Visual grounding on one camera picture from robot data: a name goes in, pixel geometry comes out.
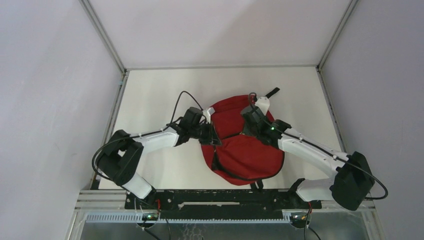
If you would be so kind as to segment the red student backpack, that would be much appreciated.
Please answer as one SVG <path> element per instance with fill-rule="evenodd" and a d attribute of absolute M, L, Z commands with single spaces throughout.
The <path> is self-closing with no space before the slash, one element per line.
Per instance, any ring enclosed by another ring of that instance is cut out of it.
<path fill-rule="evenodd" d="M 255 184 L 276 176 L 283 168 L 285 153 L 264 145 L 253 136 L 242 133 L 241 111 L 249 106 L 248 96 L 235 95 L 222 99 L 211 107 L 211 122 L 220 140 L 219 145 L 201 145 L 207 167 L 236 186 Z"/>

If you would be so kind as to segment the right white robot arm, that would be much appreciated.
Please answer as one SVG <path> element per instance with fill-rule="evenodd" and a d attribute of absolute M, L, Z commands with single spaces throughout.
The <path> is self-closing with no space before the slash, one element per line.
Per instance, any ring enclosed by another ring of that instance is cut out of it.
<path fill-rule="evenodd" d="M 311 201 L 335 201 L 341 207 L 356 211 L 376 182 L 366 157 L 337 151 L 315 142 L 282 120 L 270 121 L 257 106 L 241 111 L 244 129 L 265 145 L 295 155 L 318 168 L 327 177 L 298 179 L 289 194 L 289 203 L 302 208 Z"/>

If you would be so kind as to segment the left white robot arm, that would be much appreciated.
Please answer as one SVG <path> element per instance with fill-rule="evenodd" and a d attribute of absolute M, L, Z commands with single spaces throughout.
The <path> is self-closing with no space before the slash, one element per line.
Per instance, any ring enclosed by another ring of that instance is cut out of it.
<path fill-rule="evenodd" d="M 190 107 L 176 121 L 159 130 L 129 134 L 116 131 L 92 158 L 93 170 L 102 178 L 112 181 L 137 197 L 143 208 L 156 203 L 155 188 L 140 174 L 137 167 L 143 155 L 168 147 L 177 147 L 196 139 L 202 145 L 220 144 L 212 123 L 213 107 L 201 110 Z"/>

